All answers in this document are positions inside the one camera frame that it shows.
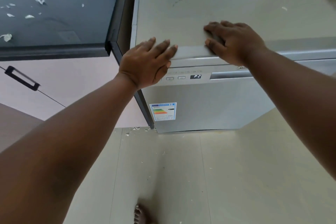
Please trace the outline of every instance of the hand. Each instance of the hand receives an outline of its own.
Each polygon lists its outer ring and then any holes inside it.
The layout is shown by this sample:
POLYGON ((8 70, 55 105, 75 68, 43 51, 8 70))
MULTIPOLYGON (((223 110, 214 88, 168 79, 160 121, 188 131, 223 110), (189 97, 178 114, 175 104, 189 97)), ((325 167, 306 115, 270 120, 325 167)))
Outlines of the hand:
POLYGON ((244 66, 246 57, 267 49, 262 38, 247 24, 228 21, 210 22, 204 30, 219 36, 225 44, 207 39, 206 46, 229 64, 244 66))
POLYGON ((170 48, 170 40, 154 46, 155 37, 138 44, 123 56, 119 73, 132 80, 138 90, 156 84, 167 73, 170 59, 177 51, 177 45, 170 48))

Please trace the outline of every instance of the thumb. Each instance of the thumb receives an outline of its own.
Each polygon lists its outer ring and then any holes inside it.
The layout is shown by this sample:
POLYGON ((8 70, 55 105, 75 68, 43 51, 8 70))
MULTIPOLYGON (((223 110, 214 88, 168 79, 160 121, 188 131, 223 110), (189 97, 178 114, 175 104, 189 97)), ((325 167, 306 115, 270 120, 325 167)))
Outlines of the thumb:
POLYGON ((215 39, 207 39, 205 40, 205 44, 210 50, 212 50, 221 59, 224 58, 225 52, 227 51, 227 48, 224 45, 222 45, 215 39))
POLYGON ((159 70, 157 71, 156 75, 155 75, 155 78, 154 78, 154 81, 153 83, 156 84, 158 81, 160 81, 162 79, 162 77, 164 77, 166 75, 166 73, 168 72, 168 67, 170 66, 170 61, 159 68, 159 70))

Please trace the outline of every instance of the dishwasher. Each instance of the dishwasher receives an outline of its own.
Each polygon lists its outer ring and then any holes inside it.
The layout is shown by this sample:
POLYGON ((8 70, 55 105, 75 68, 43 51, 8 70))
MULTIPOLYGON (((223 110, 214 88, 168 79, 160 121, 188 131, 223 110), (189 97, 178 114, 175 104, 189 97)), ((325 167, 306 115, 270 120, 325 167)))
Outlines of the dishwasher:
POLYGON ((138 104, 159 133, 235 130, 275 106, 246 67, 204 47, 209 21, 245 22, 266 45, 304 66, 336 72, 332 0, 135 0, 131 47, 155 36, 179 48, 168 73, 138 104))

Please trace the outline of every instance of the digital display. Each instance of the digital display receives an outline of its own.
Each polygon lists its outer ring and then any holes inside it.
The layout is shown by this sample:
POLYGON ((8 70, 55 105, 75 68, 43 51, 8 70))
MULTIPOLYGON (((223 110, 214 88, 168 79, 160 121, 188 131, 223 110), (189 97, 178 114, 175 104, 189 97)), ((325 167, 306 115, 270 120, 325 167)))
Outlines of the digital display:
POLYGON ((195 74, 195 75, 191 75, 190 79, 200 79, 202 77, 201 74, 195 74))

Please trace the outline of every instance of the person's left hand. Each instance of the person's left hand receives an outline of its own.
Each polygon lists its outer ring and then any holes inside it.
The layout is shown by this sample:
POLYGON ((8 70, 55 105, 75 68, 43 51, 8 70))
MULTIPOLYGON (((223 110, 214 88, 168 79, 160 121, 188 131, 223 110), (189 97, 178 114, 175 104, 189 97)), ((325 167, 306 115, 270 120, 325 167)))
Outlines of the person's left hand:
POLYGON ((125 53, 120 62, 119 73, 132 80, 137 89, 156 84, 167 73, 170 59, 177 51, 177 45, 170 48, 170 40, 154 46, 155 37, 142 42, 125 53))

